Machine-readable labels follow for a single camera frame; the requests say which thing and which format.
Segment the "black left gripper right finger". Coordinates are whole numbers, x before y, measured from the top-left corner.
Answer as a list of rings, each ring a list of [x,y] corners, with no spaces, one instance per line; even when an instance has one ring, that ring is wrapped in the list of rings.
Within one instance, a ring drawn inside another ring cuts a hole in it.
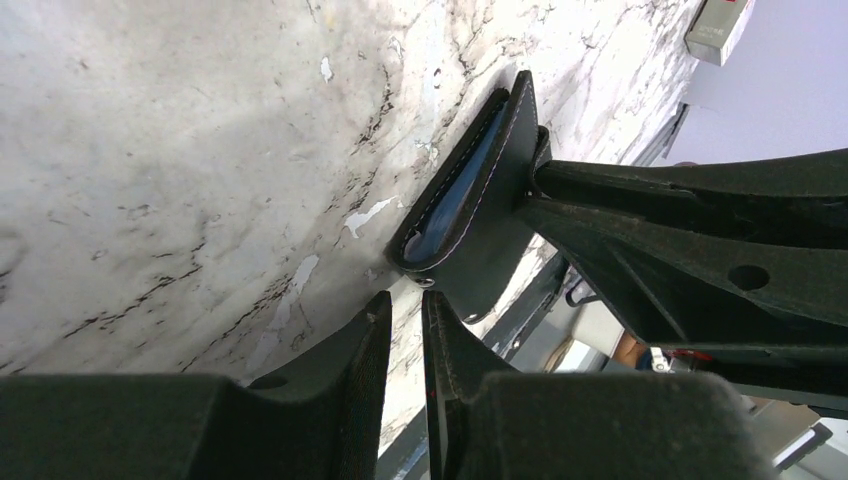
[[[422,297],[434,479],[774,479],[710,374],[523,373]]]

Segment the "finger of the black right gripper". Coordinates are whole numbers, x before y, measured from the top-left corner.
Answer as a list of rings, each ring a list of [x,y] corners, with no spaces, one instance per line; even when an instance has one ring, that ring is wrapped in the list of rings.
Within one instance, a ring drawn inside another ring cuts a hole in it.
[[[539,193],[662,226],[784,247],[847,246],[844,149],[749,162],[636,167],[550,161]]]
[[[843,250],[730,240],[542,199],[527,200],[519,215],[646,343],[705,352],[847,348]]]

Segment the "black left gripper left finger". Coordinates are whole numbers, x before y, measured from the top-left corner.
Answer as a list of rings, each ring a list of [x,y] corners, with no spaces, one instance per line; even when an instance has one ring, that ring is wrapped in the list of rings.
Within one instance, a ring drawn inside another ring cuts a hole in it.
[[[383,291],[248,386],[203,374],[5,376],[1,475],[371,479],[391,330]]]

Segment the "black leather card holder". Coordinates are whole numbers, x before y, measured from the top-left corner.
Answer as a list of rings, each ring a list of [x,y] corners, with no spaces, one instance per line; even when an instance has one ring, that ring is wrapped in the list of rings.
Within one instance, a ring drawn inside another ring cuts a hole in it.
[[[496,305],[534,232],[516,215],[536,167],[552,158],[533,76],[495,89],[401,222],[386,253],[474,324]]]

